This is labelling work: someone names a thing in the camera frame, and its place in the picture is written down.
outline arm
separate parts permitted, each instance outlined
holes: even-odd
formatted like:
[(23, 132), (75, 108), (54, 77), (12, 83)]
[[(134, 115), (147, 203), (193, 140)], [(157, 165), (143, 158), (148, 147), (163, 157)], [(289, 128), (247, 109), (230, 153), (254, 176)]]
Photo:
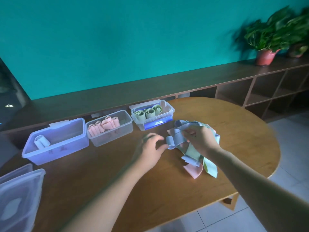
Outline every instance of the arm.
[(191, 126), (183, 135), (224, 172), (268, 232), (308, 230), (309, 204), (223, 150), (210, 129)]
[(95, 199), (93, 199), (61, 232), (110, 232), (137, 181), (155, 166), (167, 144), (155, 149), (164, 140), (150, 133), (137, 145), (132, 162)]

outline wooden table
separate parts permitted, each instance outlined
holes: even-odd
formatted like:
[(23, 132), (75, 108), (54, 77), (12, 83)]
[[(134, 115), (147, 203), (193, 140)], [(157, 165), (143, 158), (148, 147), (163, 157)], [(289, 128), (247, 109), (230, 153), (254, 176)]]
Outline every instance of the wooden table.
[[(221, 135), (220, 145), (245, 164), (269, 177), (280, 160), (279, 144), (272, 130), (253, 113), (226, 101), (189, 97), (169, 101), (175, 108), (174, 120), (209, 124)], [(134, 131), (100, 147), (89, 147), (47, 164), (44, 168), (42, 198), (34, 232), (56, 231), (86, 202), (114, 178), (127, 164), (138, 139), (149, 132), (167, 136), (173, 122), (156, 128)], [(236, 194), (236, 190), (218, 169), (213, 178), (205, 171), (193, 179), (183, 168), (182, 153), (166, 150), (157, 165), (133, 188), (113, 231), (145, 231), (198, 208)], [(20, 155), (13, 157), (0, 176), (28, 163)]]

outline table leg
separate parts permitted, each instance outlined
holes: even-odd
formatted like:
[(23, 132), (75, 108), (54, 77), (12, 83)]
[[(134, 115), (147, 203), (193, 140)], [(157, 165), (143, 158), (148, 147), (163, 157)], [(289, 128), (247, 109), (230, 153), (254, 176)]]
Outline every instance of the table leg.
[(236, 193), (235, 195), (232, 196), (232, 198), (223, 199), (220, 201), (220, 203), (233, 211), (235, 209), (238, 196), (239, 196), (239, 193)]

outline hand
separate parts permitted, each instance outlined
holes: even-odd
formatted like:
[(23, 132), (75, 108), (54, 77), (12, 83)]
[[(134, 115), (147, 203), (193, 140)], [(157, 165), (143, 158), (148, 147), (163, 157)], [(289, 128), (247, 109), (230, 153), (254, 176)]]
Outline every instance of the hand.
[(207, 159), (210, 157), (210, 153), (221, 149), (212, 130), (205, 126), (192, 125), (184, 130), (182, 134), (187, 141), (191, 142), (194, 148)]
[(137, 144), (133, 161), (142, 171), (142, 174), (152, 169), (160, 159), (162, 153), (168, 148), (168, 144), (163, 144), (156, 150), (155, 145), (158, 140), (164, 140), (164, 137), (155, 133), (149, 133)]

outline forearm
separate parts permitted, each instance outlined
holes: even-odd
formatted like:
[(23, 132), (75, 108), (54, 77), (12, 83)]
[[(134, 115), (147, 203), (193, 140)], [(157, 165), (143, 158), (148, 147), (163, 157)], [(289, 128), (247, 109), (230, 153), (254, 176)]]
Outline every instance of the forearm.
[(126, 167), (62, 232), (110, 232), (131, 190), (142, 175), (134, 164)]
[(268, 232), (296, 231), (308, 226), (307, 203), (283, 190), (227, 151), (213, 151), (210, 156)]

